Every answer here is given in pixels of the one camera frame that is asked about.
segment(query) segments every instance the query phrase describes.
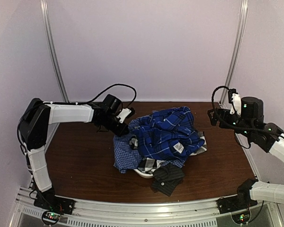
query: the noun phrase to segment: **black cloth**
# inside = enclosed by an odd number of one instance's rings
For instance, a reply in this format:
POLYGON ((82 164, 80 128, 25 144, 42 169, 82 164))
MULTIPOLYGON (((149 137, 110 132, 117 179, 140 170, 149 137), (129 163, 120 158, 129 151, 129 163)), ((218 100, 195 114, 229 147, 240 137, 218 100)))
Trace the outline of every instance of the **black cloth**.
POLYGON ((153 176, 155 178, 151 185, 153 190, 171 196, 177 185, 183 181, 185 174, 181 168, 168 164, 153 172, 153 176))

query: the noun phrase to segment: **blue plaid shirt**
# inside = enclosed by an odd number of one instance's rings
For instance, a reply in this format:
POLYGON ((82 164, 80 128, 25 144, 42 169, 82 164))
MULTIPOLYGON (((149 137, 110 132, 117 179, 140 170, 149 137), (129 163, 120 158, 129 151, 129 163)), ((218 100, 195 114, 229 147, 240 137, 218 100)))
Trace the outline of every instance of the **blue plaid shirt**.
POLYGON ((184 163, 203 144, 194 129, 194 117, 186 106, 153 112, 138 118, 132 133, 138 139, 141 156, 184 163))

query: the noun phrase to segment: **metal pole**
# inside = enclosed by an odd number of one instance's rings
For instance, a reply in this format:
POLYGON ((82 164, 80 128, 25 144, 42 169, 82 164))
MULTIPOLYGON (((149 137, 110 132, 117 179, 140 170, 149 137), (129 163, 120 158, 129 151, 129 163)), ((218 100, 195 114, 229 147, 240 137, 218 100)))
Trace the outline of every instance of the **metal pole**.
POLYGON ((63 97, 63 100, 64 100, 64 102, 69 102, 69 99, 68 99, 67 94, 66 94, 66 89, 65 89, 65 86, 64 86, 64 83, 63 83, 63 79, 62 79, 62 76, 61 76, 59 64, 58 64, 55 46, 54 46, 54 43, 53 43, 53 34, 52 34, 51 24, 50 24, 50 19, 49 19, 49 14, 48 14, 47 0, 40 0, 40 3, 41 3, 42 17, 43 17, 43 21, 44 21, 44 25, 45 25, 45 33, 46 33, 46 37, 47 37, 47 43, 48 43, 50 56, 51 56, 52 63, 53 63, 53 69, 54 69, 54 72, 55 72, 55 75, 56 75, 56 78, 57 78, 58 86, 59 86, 61 95, 63 97))
MULTIPOLYGON (((235 71, 236 63, 238 60, 239 50, 241 47, 241 43, 242 43, 244 31, 245 31, 247 12, 248 12, 248 0, 242 0, 236 41, 235 41, 235 45, 234 45, 234 49, 233 49, 233 53, 231 57, 231 64, 228 70, 227 79, 225 82, 225 86, 228 86, 228 87, 231 83, 231 79, 233 77, 233 73, 235 71)), ((223 90, 223 93, 220 99, 220 104, 224 104, 226 95, 227 95, 226 90, 223 90)))

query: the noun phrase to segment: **metal frame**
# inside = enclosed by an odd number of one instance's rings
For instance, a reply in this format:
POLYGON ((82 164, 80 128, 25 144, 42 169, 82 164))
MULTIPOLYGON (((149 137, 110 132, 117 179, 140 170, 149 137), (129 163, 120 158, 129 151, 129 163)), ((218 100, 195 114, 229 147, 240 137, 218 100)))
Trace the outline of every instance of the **metal frame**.
MULTIPOLYGON (((34 207, 34 200, 29 198, 31 191, 20 188, 9 227, 18 227, 22 214, 41 217, 44 210, 34 207)), ((59 224, 70 227, 217 227, 217 218, 230 215, 219 213, 217 199, 169 203, 111 203, 74 199, 73 214, 63 215, 59 224)), ((284 227, 278 205, 268 203, 268 209, 274 227, 284 227)))
MULTIPOLYGON (((248 12, 248 0, 242 0, 237 36, 236 36, 236 41, 235 41, 235 45, 234 45, 234 49, 233 49, 233 53, 231 57, 231 64, 229 66, 225 86, 230 85, 232 77, 233 77, 233 73, 235 71, 235 67, 237 64, 238 56, 239 56, 239 50, 242 44, 242 39, 243 39, 244 31, 245 31, 247 12, 248 12)), ((224 104, 226 96, 227 96, 227 92, 224 89, 221 99, 220 99, 221 104, 224 104)))
POLYGON ((51 59, 53 63, 53 69, 54 69, 54 72, 57 78, 58 86, 62 94, 63 100, 64 102, 69 103, 69 99, 67 97, 65 85, 64 85, 64 82, 61 76, 61 71, 60 71, 60 67, 58 64, 57 54, 56 54, 56 50, 55 50, 55 46, 53 42, 53 34, 52 34, 51 23, 50 23, 49 14, 48 14, 48 8, 47 8, 47 0, 40 0, 40 3, 41 3, 42 17, 43 17, 43 21, 45 25, 46 38, 47 38, 48 47, 49 47, 49 51, 50 51, 50 55, 51 55, 51 59))

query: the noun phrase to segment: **black mounting bracket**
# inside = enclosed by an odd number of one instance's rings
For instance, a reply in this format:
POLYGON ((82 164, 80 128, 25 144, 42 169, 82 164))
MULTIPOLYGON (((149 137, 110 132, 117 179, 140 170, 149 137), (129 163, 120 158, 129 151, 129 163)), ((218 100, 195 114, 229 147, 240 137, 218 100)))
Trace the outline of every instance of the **black mounting bracket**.
POLYGON ((53 211, 57 214, 60 214, 60 213, 70 214, 70 215, 72 214, 72 209, 73 209, 74 203, 75 203, 74 200, 55 196, 54 201, 55 201, 55 204, 57 204, 57 205, 54 206, 54 207, 50 207, 48 204, 44 203, 44 200, 42 199, 42 197, 37 195, 36 200, 34 202, 34 206, 40 207, 40 208, 45 209, 45 210, 53 211))
MULTIPOLYGON (((235 212, 235 211, 238 211, 238 210, 243 210, 243 209, 248 208, 248 205, 246 205, 246 206, 240 205, 237 195, 227 197, 227 198, 220 198, 217 201, 217 205, 218 205, 218 209, 220 211, 220 214, 235 212)), ((253 207, 253 206, 256 206, 256 205, 257 205, 257 201, 254 201, 254 200, 251 200, 250 203, 249 203, 250 207, 253 207)))

